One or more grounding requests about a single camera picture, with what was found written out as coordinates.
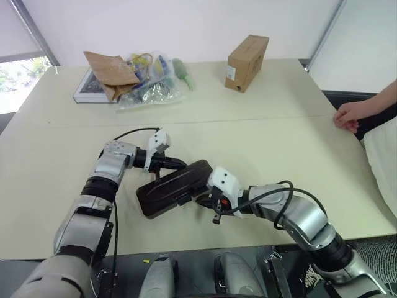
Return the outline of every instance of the human hand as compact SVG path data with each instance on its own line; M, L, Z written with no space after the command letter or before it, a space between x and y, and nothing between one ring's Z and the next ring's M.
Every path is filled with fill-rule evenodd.
M357 133L359 127L359 119L367 118L377 114L373 101L367 99L366 101L348 102L338 108L334 116L334 123L337 127L350 130L352 133Z

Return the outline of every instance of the brown paper bag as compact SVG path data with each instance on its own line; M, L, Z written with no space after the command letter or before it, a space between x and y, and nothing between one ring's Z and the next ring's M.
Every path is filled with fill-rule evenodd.
M101 82L108 100L117 99L139 84L139 79L122 57L103 56L89 51L84 51L84 55L95 77Z

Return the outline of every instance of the white label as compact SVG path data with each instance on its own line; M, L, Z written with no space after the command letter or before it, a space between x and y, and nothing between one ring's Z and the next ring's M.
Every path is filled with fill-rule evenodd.
M234 81L234 78L236 77L236 68L228 65L226 69L226 77Z

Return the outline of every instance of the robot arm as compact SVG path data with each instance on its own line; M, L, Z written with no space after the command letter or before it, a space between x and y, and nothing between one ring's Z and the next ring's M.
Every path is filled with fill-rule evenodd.
M184 168L183 161L164 156L168 146L169 137L162 130L150 138L147 150L118 140L107 143L56 233L54 256L40 263L12 297L89 297L91 266L109 247L113 228L109 218L124 171Z
M217 212L215 223L221 215L242 217L243 213L278 222L299 247L311 255L315 270L329 284L326 289L331 297L387 294L375 273L336 233L320 206L303 197L292 196L281 184L244 190L238 180L221 167L211 174L208 185L212 188L213 208Z

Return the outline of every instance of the plastic bag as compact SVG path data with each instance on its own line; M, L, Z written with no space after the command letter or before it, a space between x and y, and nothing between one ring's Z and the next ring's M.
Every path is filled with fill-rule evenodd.
M142 60L144 55L135 55L127 63L135 67L143 81L130 92L120 96L119 109L132 109L150 104L170 104L183 100L184 96L176 86L172 62L164 55L152 57L150 63Z

